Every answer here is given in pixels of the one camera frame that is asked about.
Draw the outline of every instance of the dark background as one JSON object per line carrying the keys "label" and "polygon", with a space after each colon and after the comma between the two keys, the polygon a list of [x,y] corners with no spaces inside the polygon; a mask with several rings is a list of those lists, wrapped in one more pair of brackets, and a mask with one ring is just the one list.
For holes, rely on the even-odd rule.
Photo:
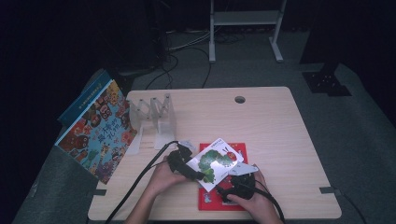
{"label": "dark background", "polygon": [[[162,57],[161,29],[208,28],[207,0],[164,1],[161,26],[152,4],[145,2],[0,3],[0,190],[7,205],[1,209],[2,222],[12,221],[34,183],[62,128],[56,119],[96,70],[155,67]],[[276,0],[228,3],[217,0],[216,7],[257,10],[279,6]],[[301,63],[324,63],[337,57],[358,74],[396,124],[394,9],[385,0],[289,0],[282,30],[310,29]]]}

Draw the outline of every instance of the black cable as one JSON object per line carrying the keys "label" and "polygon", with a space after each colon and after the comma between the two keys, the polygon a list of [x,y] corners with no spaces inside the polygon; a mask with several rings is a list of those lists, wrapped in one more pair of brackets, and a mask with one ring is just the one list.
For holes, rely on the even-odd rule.
{"label": "black cable", "polygon": [[219,33],[215,36],[215,41],[217,44],[231,45],[245,39],[245,35],[243,34],[240,35],[242,36],[241,38],[237,37],[236,35]]}
{"label": "black cable", "polygon": [[364,218],[364,216],[363,216],[363,214],[361,213],[361,210],[358,208],[358,206],[356,205],[356,204],[354,204],[353,202],[352,202],[352,200],[348,197],[348,196],[346,196],[345,195],[345,193],[344,192],[342,192],[340,189],[338,189],[338,188],[336,188],[336,187],[332,187],[334,190],[338,190],[339,192],[340,192],[340,194],[342,195],[342,196],[344,196],[348,201],[349,201],[349,203],[353,206],[353,208],[355,208],[355,210],[356,210],[356,212],[359,214],[359,216],[361,217],[361,221],[364,223],[364,224],[367,224],[367,222],[366,222],[366,219]]}
{"label": "black cable", "polygon": [[260,181],[258,181],[258,180],[254,180],[254,181],[256,181],[258,184],[260,184],[268,193],[270,192],[270,191],[268,190],[268,188],[266,188],[262,182],[260,182]]}
{"label": "black cable", "polygon": [[283,223],[285,223],[285,217],[283,216],[282,209],[280,208],[279,203],[278,203],[278,202],[276,201],[276,199],[272,196],[272,194],[270,194],[269,192],[265,192],[265,191],[263,191],[263,190],[261,190],[261,189],[252,188],[251,186],[248,186],[248,185],[245,185],[245,184],[242,184],[242,183],[239,183],[239,185],[240,185],[240,186],[243,186],[243,187],[245,187],[245,188],[247,188],[247,189],[250,189],[250,190],[252,190],[252,191],[254,191],[254,192],[256,192],[256,193],[259,193],[260,195],[262,195],[262,196],[264,196],[265,198],[267,198],[271,203],[274,204],[274,206],[275,206],[277,212],[279,213],[279,219],[280,219]]}
{"label": "black cable", "polygon": [[163,64],[162,64],[161,68],[162,68],[163,71],[166,73],[166,75],[168,75],[168,80],[169,80],[169,82],[168,82],[168,84],[165,86],[165,88],[168,89],[168,86],[169,86],[170,89],[172,90],[173,77],[169,74],[169,71],[166,70],[166,69],[163,67]]}
{"label": "black cable", "polygon": [[169,70],[166,70],[165,72],[163,72],[163,73],[161,73],[161,74],[159,74],[158,76],[156,76],[154,79],[152,79],[151,81],[150,81],[150,83],[146,86],[146,88],[145,88],[145,90],[147,90],[148,88],[149,88],[149,86],[155,81],[155,80],[157,80],[157,78],[159,78],[159,77],[161,77],[161,76],[163,76],[163,75],[165,75],[165,74],[167,74],[168,72],[170,72],[170,71],[172,71],[173,69],[175,69],[176,67],[177,67],[177,65],[178,65],[178,58],[177,57],[175,57],[174,55],[172,55],[172,54],[170,54],[169,56],[171,56],[171,57],[173,57],[174,59],[176,59],[176,63],[175,63],[175,65],[173,66],[173,67],[171,67],[171,69],[169,69]]}
{"label": "black cable", "polygon": [[159,164],[162,164],[162,163],[164,163],[164,162],[169,162],[169,161],[160,161],[160,162],[158,162],[158,163],[155,163],[154,165],[152,165],[152,166],[150,167],[150,169],[151,169],[152,167],[158,166]]}
{"label": "black cable", "polygon": [[146,172],[151,169],[152,164],[158,160],[158,158],[160,158],[160,156],[165,152],[165,150],[167,148],[169,148],[170,145],[174,144],[174,143],[178,143],[178,141],[172,141],[168,144],[166,144],[165,146],[163,146],[163,148],[161,148],[161,150],[157,153],[157,155],[155,155],[155,157],[148,163],[148,165],[145,167],[145,169],[143,169],[142,173],[140,173],[140,175],[137,177],[136,181],[134,182],[134,184],[131,186],[131,188],[128,190],[128,192],[125,194],[125,196],[123,197],[123,199],[121,200],[121,202],[119,203],[119,205],[117,205],[117,207],[114,209],[114,211],[110,214],[110,216],[107,218],[106,220],[106,224],[108,224],[111,219],[113,219],[113,217],[117,214],[117,212],[120,210],[120,208],[123,206],[123,204],[126,202],[126,200],[129,198],[129,196],[131,195],[131,193],[134,191],[134,189],[136,188],[137,184],[139,183],[140,179],[146,174]]}
{"label": "black cable", "polygon": [[[193,47],[186,47],[186,48],[182,48],[182,49],[178,49],[178,50],[176,50],[176,51],[181,51],[181,50],[184,50],[184,49],[196,49],[196,50],[199,50],[199,51],[201,51],[204,55],[206,55],[206,58],[207,58],[207,60],[209,61],[209,55],[206,53],[206,51],[204,51],[203,49],[198,49],[198,48],[193,48]],[[206,78],[205,78],[205,81],[204,81],[204,83],[202,84],[202,89],[205,87],[205,84],[206,84],[206,82],[207,82],[207,80],[209,79],[209,75],[210,75],[210,71],[212,70],[212,64],[211,63],[209,63],[209,70],[207,71],[207,75],[206,75]]]}
{"label": "black cable", "polygon": [[187,47],[192,46],[192,45],[197,45],[198,43],[202,43],[202,42],[206,41],[209,37],[210,37],[209,32],[206,32],[206,34],[201,35],[197,39],[194,39],[194,40],[192,40],[191,42],[189,42],[189,43],[187,43],[185,45],[182,45],[182,46],[179,46],[179,47],[174,47],[174,48],[169,48],[169,51],[175,52],[175,51],[187,48]]}

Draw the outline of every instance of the caterpillar illustration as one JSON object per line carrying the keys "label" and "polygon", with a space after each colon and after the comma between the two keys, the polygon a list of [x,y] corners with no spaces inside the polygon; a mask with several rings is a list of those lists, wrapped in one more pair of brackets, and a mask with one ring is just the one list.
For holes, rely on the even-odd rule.
{"label": "caterpillar illustration", "polygon": [[229,167],[233,165],[233,162],[236,161],[236,156],[233,152],[229,151],[226,147],[223,151],[227,152],[224,156],[221,155],[215,149],[210,149],[204,154],[200,162],[198,163],[198,167],[201,169],[201,172],[205,174],[203,181],[205,183],[214,183],[215,182],[215,171],[210,166],[212,162],[216,161],[224,167]]}

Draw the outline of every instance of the green caterpillar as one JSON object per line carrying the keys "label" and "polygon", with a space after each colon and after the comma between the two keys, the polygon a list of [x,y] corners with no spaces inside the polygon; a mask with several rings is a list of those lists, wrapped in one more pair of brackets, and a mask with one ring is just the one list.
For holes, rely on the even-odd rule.
{"label": "green caterpillar", "polygon": [[214,161],[217,161],[224,167],[228,167],[233,164],[233,160],[230,159],[229,155],[222,156],[214,149],[208,150],[206,154],[201,157],[201,160],[198,163],[198,167],[201,169],[201,172],[205,174],[203,179],[205,183],[214,184],[215,182],[215,171],[210,167],[210,164]]}

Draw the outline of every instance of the colorful book cover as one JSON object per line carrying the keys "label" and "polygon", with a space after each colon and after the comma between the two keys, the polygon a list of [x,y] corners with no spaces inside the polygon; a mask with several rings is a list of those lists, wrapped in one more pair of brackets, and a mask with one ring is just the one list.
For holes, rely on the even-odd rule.
{"label": "colorful book cover", "polygon": [[99,69],[93,75],[97,78],[82,92],[82,94],[62,113],[58,120],[64,127],[70,127],[76,119],[84,112],[87,105],[90,105],[105,85],[111,80],[111,76],[106,70]]}
{"label": "colorful book cover", "polygon": [[93,101],[85,105],[55,146],[106,184],[137,131],[131,126],[129,104],[115,80],[89,96]]}
{"label": "colorful book cover", "polygon": [[[229,144],[239,155],[244,157],[244,163],[248,163],[248,156],[245,143],[230,143]],[[209,144],[200,144],[200,151],[207,148]],[[230,183],[231,177],[227,175],[219,182],[219,186],[223,189],[228,189],[232,186]],[[245,211],[243,207],[236,203],[224,203],[218,192],[213,189],[209,192],[203,187],[198,188],[198,209],[202,211]]]}

